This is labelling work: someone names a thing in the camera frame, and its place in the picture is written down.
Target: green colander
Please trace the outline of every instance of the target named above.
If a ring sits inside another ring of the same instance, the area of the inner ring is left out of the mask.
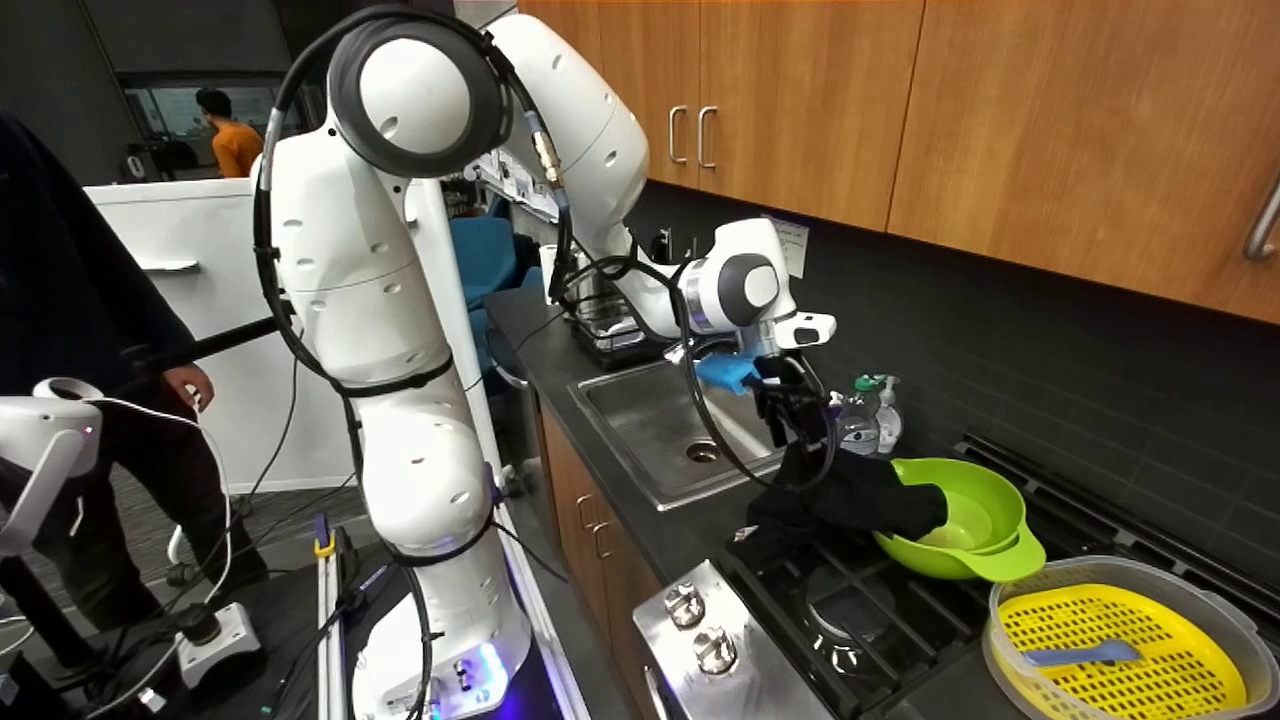
[[[950,518],[926,534],[885,534],[875,543],[905,566],[936,580],[1013,582],[1044,566],[1044,543],[1029,526],[1029,503],[1002,470],[953,460],[893,460],[899,483],[933,483],[944,493]]]

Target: yellow strainer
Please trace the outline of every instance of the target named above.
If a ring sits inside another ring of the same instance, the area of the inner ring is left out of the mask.
[[[1004,600],[996,621],[1015,656],[1098,649],[1103,640],[1125,640],[1141,653],[1130,664],[1056,664],[1033,677],[996,653],[1004,679],[1044,714],[1176,720],[1247,702],[1236,659],[1152,595],[1116,582],[1065,582]]]

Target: kitchen sink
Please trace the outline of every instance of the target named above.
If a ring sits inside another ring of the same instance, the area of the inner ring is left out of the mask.
[[[749,393],[736,395],[720,389],[706,389],[706,395],[709,414],[730,447],[753,468],[753,475],[774,475],[780,447],[774,447],[767,427],[756,414],[756,400]],[[572,384],[572,400],[585,409],[588,423],[596,423],[655,512],[749,483],[726,447],[718,447],[687,395],[684,368],[677,363],[640,363],[588,377]]]

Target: black jacket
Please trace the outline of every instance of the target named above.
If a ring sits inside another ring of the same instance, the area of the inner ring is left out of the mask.
[[[44,377],[130,393],[187,342],[75,175],[0,111],[0,395]]]

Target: gas stove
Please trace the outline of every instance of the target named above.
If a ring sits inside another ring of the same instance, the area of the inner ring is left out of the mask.
[[[1157,565],[1230,595],[1280,649],[1275,592],[1157,526],[1119,522],[1071,481],[1008,447],[972,437],[955,457],[1021,483],[1054,558],[1112,553]],[[1021,714],[979,656],[989,582],[926,580],[870,534],[813,534],[759,555],[745,526],[633,621],[664,714]]]

